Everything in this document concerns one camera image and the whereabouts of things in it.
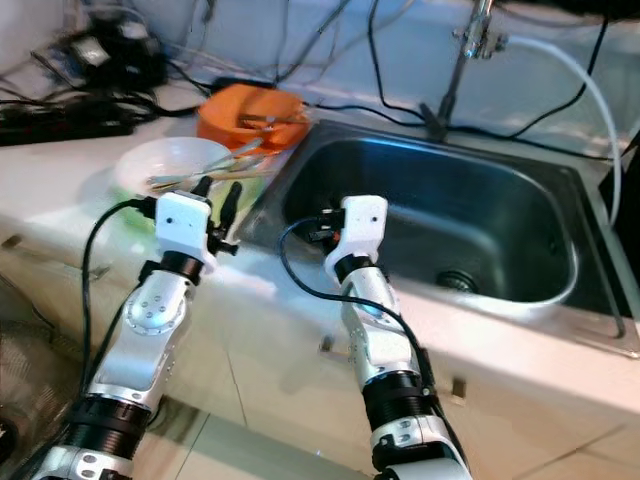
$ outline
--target drain strainer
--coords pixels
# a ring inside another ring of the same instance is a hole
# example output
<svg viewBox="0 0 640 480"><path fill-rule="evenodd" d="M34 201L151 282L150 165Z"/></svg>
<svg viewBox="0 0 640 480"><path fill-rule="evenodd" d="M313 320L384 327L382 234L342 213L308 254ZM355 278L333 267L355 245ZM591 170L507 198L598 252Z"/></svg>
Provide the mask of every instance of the drain strainer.
<svg viewBox="0 0 640 480"><path fill-rule="evenodd" d="M460 270L440 272L436 277L436 285L464 293L478 293L478 286L471 275Z"/></svg>

